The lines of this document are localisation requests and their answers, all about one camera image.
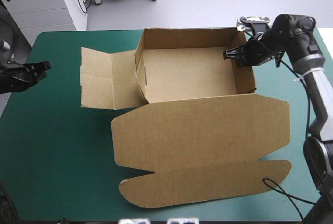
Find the green tabletop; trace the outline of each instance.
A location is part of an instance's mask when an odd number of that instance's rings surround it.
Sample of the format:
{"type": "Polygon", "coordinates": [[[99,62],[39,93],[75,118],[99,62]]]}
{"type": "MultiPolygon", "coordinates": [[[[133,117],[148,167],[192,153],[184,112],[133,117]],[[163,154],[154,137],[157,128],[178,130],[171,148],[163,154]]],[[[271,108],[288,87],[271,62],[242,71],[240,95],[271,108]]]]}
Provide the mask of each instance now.
{"type": "MultiPolygon", "coordinates": [[[[80,48],[131,50],[140,35],[137,30],[55,32],[37,38],[28,62],[49,60],[52,69],[40,84],[13,94],[0,118],[0,180],[21,219],[166,220],[196,216],[201,220],[299,220],[288,199],[272,191],[160,209],[139,208],[121,196],[120,181],[143,173],[119,167],[113,160],[110,122],[128,110],[80,108],[80,48]]],[[[333,81],[333,61],[317,31],[316,38],[333,81]]],[[[255,68],[255,76],[258,94],[284,99],[291,107],[290,144],[264,159],[290,160],[292,170],[282,186],[291,194],[316,201],[319,194],[302,153],[304,89],[286,68],[275,68],[274,62],[255,68]]],[[[311,208],[297,204],[304,214],[311,208]]]]}

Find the open cardboard box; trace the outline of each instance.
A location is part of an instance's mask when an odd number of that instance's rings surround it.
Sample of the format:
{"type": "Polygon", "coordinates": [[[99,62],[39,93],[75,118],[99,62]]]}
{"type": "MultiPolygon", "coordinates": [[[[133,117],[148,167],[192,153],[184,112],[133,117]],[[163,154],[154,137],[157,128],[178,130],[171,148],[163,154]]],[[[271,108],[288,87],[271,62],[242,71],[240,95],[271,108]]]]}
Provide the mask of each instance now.
{"type": "Polygon", "coordinates": [[[112,121],[118,165],[155,172],[126,179],[147,208],[262,193],[288,161],[258,161],[290,139],[287,102],[254,94],[252,67],[222,52],[246,41],[229,29],[145,29],[138,48],[82,48],[82,106],[138,107],[112,121]]]}

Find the white drawer unit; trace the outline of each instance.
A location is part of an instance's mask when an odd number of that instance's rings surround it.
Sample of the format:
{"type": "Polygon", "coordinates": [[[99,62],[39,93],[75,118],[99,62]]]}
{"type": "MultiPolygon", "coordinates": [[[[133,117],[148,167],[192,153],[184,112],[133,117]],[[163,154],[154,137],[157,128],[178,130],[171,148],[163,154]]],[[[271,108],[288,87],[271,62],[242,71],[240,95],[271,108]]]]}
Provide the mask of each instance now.
{"type": "Polygon", "coordinates": [[[31,46],[42,32],[84,31],[87,14],[78,0],[1,0],[31,46]]]}

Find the gray floor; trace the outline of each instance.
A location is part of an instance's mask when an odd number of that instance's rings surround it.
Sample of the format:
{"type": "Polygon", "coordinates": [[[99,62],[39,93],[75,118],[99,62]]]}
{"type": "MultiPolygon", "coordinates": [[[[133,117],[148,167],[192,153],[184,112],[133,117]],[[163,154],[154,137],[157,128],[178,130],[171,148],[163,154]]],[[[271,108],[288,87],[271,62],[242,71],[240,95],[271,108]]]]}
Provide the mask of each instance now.
{"type": "MultiPolygon", "coordinates": [[[[333,28],[333,0],[102,0],[88,10],[88,30],[232,27],[238,16],[280,13],[314,16],[320,28],[333,28]]],[[[0,17],[14,23],[2,7],[0,17]]],[[[0,24],[4,39],[8,29],[0,24]]],[[[327,38],[333,34],[326,31],[327,38]]],[[[30,46],[19,33],[15,58],[25,62],[30,46]]],[[[9,94],[0,95],[0,116],[9,94]]]]}

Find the cable tie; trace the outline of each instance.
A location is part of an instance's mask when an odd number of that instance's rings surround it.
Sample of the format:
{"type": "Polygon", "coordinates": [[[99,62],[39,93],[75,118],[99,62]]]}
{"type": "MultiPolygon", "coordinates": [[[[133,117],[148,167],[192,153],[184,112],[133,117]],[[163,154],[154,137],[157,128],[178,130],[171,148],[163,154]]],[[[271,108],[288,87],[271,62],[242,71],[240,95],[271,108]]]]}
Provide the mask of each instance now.
{"type": "Polygon", "coordinates": [[[300,75],[298,78],[295,78],[294,81],[298,82],[298,81],[304,80],[304,77],[307,76],[309,73],[317,72],[317,71],[325,71],[325,69],[322,68],[322,67],[311,68],[311,69],[308,70],[307,72],[305,72],[305,73],[303,73],[302,75],[300,75]]]}

